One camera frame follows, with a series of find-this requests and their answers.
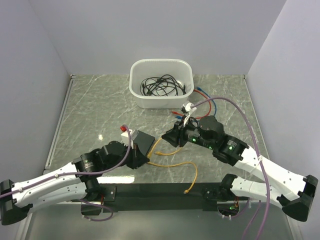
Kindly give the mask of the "black network switch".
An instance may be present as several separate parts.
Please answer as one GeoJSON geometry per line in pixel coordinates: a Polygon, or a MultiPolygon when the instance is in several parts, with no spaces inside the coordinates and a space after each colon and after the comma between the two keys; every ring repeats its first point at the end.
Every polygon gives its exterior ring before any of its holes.
{"type": "Polygon", "coordinates": [[[154,145],[155,140],[156,138],[154,136],[137,130],[133,138],[133,143],[137,145],[139,151],[147,157],[154,145]]]}

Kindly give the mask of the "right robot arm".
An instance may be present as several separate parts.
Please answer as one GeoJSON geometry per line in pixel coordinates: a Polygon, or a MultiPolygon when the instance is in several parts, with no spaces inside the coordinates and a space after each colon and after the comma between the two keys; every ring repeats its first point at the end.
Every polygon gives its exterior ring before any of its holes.
{"type": "Polygon", "coordinates": [[[270,202],[289,217],[306,222],[312,207],[319,180],[309,174],[303,176],[289,171],[262,155],[244,141],[225,133],[224,126],[210,115],[193,124],[191,120],[176,121],[162,137],[173,147],[186,143],[212,150],[219,161],[244,170],[261,181],[226,175],[220,195],[230,200],[234,196],[270,202]]]}

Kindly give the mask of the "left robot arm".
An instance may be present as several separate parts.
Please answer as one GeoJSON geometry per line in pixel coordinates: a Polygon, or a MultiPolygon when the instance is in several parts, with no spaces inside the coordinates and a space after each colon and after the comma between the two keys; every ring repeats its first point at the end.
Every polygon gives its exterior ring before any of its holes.
{"type": "Polygon", "coordinates": [[[28,214],[56,203],[95,201],[103,192],[98,178],[118,167],[137,169],[149,162],[151,146],[127,146],[111,141],[102,148],[82,154],[59,169],[23,182],[0,184],[0,219],[3,226],[25,219],[28,214]]]}

